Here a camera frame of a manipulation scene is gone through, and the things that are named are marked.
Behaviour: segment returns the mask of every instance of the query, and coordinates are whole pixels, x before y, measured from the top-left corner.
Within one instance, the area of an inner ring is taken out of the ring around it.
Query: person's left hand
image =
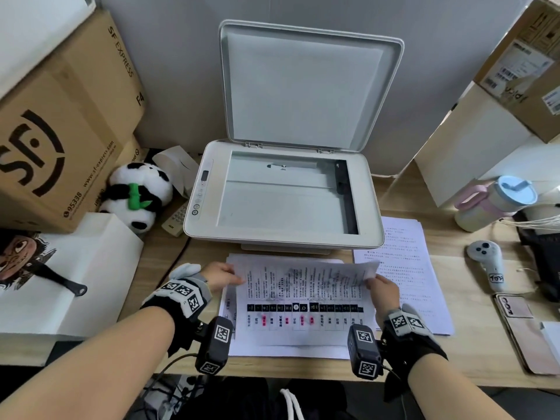
[[[222,290],[228,284],[238,286],[245,282],[241,277],[235,275],[233,265],[224,262],[210,262],[200,271],[200,274],[206,278],[211,292]]]

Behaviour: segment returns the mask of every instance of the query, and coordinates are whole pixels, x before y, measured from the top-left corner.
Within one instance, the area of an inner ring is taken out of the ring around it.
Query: black icon row
[[[363,312],[362,306],[357,305],[324,305],[322,303],[312,302],[307,306],[307,303],[249,303],[247,304],[248,312]]]

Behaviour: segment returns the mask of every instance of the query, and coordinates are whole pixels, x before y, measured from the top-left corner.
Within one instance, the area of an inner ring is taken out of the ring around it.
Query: sf logo
[[[27,119],[31,123],[35,124],[49,139],[54,151],[61,155],[64,155],[64,149],[62,144],[58,139],[56,133],[39,115],[32,112],[31,110],[26,110],[22,115],[22,118]],[[12,131],[8,141],[20,152],[22,153],[32,164],[36,165],[38,168],[43,168],[45,162],[32,150],[40,146],[39,140],[32,138],[29,141],[29,146],[27,146],[23,141],[22,137],[27,131],[31,131],[31,128],[23,123],[16,126],[16,129]],[[34,169],[30,162],[18,160],[13,162],[4,163],[3,157],[6,153],[10,153],[12,150],[6,146],[0,146],[0,171],[2,172],[12,172],[21,169],[24,171],[25,175],[22,179],[18,181],[22,186],[29,184],[34,175]],[[57,157],[54,168],[50,173],[49,177],[44,183],[39,185],[36,189],[32,190],[33,194],[38,197],[43,196],[57,183],[62,174],[62,169],[64,168],[64,156]]]

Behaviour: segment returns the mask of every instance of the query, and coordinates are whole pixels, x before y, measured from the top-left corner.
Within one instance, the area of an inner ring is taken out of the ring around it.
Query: hand
[[[224,262],[210,262],[200,271],[200,274],[206,278],[211,292],[222,290],[228,284],[238,286],[245,282],[241,277],[235,275],[233,265]]]
[[[375,307],[377,325],[383,328],[388,312],[400,308],[399,286],[377,274],[375,278],[366,280],[366,287],[370,290],[371,302]]]

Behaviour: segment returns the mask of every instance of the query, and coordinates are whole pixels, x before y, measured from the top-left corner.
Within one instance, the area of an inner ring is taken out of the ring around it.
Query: water bottle
[[[455,202],[455,222],[465,231],[477,231],[494,221],[511,217],[532,205],[538,196],[530,181],[503,175],[490,185],[475,185],[464,190]]]

